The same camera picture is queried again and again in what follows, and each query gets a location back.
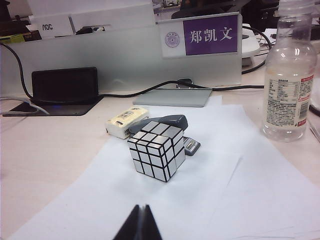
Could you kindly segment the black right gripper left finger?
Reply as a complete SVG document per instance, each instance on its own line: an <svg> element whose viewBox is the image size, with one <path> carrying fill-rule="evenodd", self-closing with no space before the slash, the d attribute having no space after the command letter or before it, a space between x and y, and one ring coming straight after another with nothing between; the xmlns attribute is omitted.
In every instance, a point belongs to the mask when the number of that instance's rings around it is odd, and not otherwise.
<svg viewBox="0 0 320 240"><path fill-rule="evenodd" d="M144 210L135 205L121 229L119 230L120 240L141 240L142 239L142 224Z"/></svg>

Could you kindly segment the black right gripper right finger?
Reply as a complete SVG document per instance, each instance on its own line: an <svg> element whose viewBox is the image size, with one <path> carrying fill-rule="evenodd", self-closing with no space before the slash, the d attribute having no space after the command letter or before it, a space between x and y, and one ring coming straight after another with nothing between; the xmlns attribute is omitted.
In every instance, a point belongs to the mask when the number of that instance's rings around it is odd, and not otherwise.
<svg viewBox="0 0 320 240"><path fill-rule="evenodd" d="M144 215L142 221L142 239L162 240L161 233L158 229L157 223L148 204L144 208Z"/></svg>

